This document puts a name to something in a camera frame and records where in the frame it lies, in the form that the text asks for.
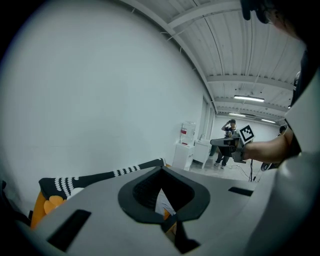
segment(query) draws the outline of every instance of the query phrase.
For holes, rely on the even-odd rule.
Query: gray surface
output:
[[[46,239],[74,210],[84,209],[92,212],[92,215],[69,247],[69,255],[180,255],[159,225],[135,222],[118,204],[120,188],[152,169],[140,170],[88,186],[46,216],[35,231]],[[188,254],[211,254],[212,251],[218,252],[217,248],[227,252],[231,249],[230,243],[243,249],[268,201],[272,179],[267,179],[265,185],[263,182],[257,184],[221,179],[173,167],[171,169],[204,185],[210,192],[210,203],[202,216],[198,220],[183,223],[188,238],[202,244]],[[266,175],[266,178],[273,177],[273,172],[269,173],[271,175]],[[260,192],[256,189],[251,197],[228,191],[231,187],[254,190],[257,185]]]

